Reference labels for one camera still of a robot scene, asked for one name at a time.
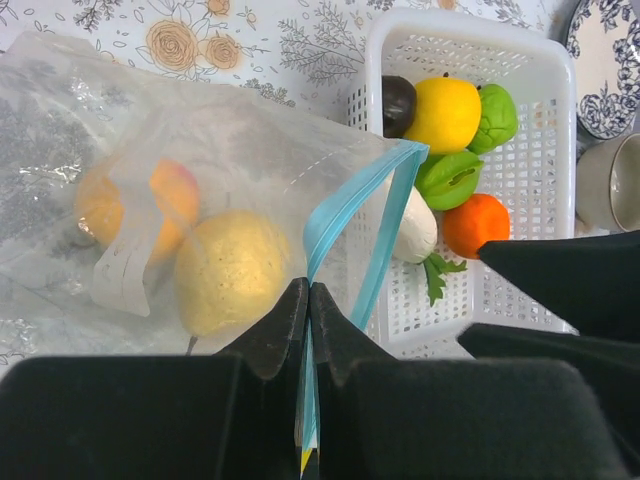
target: dark purple vegetable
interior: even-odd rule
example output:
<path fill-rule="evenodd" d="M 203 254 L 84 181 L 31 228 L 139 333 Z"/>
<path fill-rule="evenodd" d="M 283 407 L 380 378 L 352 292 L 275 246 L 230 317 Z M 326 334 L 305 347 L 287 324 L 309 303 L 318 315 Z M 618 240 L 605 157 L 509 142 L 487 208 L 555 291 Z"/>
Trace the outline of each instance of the dark purple vegetable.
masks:
<path fill-rule="evenodd" d="M 402 138 L 416 113 L 416 89 L 411 83 L 392 75 L 382 76 L 382 126 L 386 138 Z"/>

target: floral tablecloth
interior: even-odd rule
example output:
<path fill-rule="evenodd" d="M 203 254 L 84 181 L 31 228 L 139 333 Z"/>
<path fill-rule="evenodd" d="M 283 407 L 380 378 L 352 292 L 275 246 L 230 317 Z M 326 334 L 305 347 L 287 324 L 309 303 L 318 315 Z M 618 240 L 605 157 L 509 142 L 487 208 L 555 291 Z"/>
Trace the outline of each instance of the floral tablecloth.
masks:
<path fill-rule="evenodd" d="M 231 83 L 342 117 L 372 20 L 444 8 L 561 39 L 578 0 L 0 0 L 0 49 L 24 30 L 85 38 L 105 58 L 161 75 Z M 15 298 L 0 298 L 11 304 Z M 0 322 L 0 337 L 4 322 Z M 0 375 L 22 358 L 0 343 Z"/>

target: peach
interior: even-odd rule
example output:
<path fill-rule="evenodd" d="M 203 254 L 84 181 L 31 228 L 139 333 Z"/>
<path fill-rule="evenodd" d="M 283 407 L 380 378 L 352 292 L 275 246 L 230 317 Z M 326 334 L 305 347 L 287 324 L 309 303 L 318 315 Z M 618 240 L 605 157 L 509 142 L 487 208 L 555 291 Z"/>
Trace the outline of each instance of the peach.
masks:
<path fill-rule="evenodd" d="M 74 212 L 81 230 L 103 247 L 111 245 L 120 231 L 124 207 L 118 188 L 109 178 L 112 161 L 91 169 L 78 185 Z M 169 257 L 198 221 L 200 191 L 196 178 L 178 162 L 163 158 L 158 162 L 149 186 L 163 214 L 163 224 L 148 265 Z"/>

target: cup rim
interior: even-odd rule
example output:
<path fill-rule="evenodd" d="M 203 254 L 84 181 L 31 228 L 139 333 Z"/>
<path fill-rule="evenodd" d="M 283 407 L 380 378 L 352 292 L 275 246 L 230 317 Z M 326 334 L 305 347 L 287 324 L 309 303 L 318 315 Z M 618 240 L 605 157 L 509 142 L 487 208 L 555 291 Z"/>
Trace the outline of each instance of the cup rim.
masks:
<path fill-rule="evenodd" d="M 620 156 L 620 152 L 631 139 L 637 138 L 637 137 L 640 137 L 640 133 L 630 133 L 629 135 L 625 136 L 622 139 L 622 141 L 620 142 L 620 145 L 618 145 L 618 148 L 616 148 L 616 153 L 614 153 L 613 155 L 613 162 L 611 162 L 611 169 L 609 170 L 609 208 L 611 209 L 611 215 L 613 216 L 613 220 L 616 222 L 616 225 L 618 225 L 618 228 L 620 228 L 622 232 L 631 232 L 632 230 L 629 230 L 628 228 L 626 228 L 624 225 L 620 223 L 620 220 L 618 220 L 618 215 L 616 215 L 616 211 L 613 208 L 613 191 L 611 189 L 611 179 L 613 178 L 613 169 L 615 168 L 616 163 L 618 163 L 618 157 Z"/>

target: beige rose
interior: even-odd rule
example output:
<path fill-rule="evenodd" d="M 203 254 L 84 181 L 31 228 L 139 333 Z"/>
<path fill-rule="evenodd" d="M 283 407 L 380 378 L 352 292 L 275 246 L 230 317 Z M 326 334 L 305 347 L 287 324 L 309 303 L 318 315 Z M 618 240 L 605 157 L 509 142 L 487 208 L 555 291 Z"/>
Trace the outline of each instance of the beige rose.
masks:
<path fill-rule="evenodd" d="M 213 37 L 200 42 L 200 52 L 211 65 L 215 65 L 221 70 L 228 70 L 238 63 L 240 45 L 228 35 Z"/>
<path fill-rule="evenodd" d="M 207 8 L 214 15 L 226 15 L 229 13 L 229 0 L 208 0 Z"/>
<path fill-rule="evenodd" d="M 164 20 L 147 33 L 147 46 L 156 64 L 182 72 L 195 63 L 198 40 L 189 27 Z"/>
<path fill-rule="evenodd" d="M 438 6 L 445 10 L 455 10 L 456 3 L 456 0 L 438 0 Z"/>

